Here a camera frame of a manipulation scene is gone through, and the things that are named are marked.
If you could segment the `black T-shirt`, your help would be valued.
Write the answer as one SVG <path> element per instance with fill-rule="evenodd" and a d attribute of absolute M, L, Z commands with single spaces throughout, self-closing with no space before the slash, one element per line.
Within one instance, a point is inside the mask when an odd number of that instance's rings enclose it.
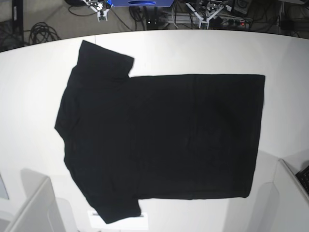
<path fill-rule="evenodd" d="M 144 199 L 246 198 L 265 76 L 129 77 L 132 57 L 83 41 L 55 129 L 73 181 L 105 223 Z"/>

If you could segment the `blue box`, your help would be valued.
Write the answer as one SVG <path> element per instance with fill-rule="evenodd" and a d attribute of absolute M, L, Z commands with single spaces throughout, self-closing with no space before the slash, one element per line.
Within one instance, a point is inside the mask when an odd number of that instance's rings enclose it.
<path fill-rule="evenodd" d="M 115 7 L 156 6 L 170 7 L 174 0 L 111 0 Z"/>

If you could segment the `white partition panel left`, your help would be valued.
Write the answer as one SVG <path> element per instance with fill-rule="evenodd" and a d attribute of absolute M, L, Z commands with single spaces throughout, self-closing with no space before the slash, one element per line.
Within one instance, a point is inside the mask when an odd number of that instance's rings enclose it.
<path fill-rule="evenodd" d="M 70 203 L 55 196 L 49 176 L 30 169 L 0 172 L 2 232 L 76 232 Z"/>

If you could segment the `white partition panel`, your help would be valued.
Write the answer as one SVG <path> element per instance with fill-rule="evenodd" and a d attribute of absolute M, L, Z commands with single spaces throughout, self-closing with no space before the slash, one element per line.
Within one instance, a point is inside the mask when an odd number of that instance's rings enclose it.
<path fill-rule="evenodd" d="M 278 161 L 273 181 L 261 187 L 252 218 L 255 232 L 309 230 L 309 196 L 284 160 Z"/>
<path fill-rule="evenodd" d="M 0 172 L 2 232 L 76 232 L 70 203 L 55 196 L 49 176 L 30 169 Z"/>

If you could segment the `white partition panel right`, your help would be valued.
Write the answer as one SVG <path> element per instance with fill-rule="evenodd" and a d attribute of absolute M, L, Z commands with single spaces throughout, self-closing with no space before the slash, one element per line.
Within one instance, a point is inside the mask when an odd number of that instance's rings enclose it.
<path fill-rule="evenodd" d="M 252 218 L 255 232 L 309 230 L 309 196 L 284 160 L 278 161 L 273 181 L 261 187 Z"/>

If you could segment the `black keyboard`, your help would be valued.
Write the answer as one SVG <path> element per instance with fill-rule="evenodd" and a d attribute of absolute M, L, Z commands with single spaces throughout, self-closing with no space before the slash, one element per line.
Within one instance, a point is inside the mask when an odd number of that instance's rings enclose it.
<path fill-rule="evenodd" d="M 309 166 L 296 174 L 296 177 L 307 194 L 309 194 Z"/>

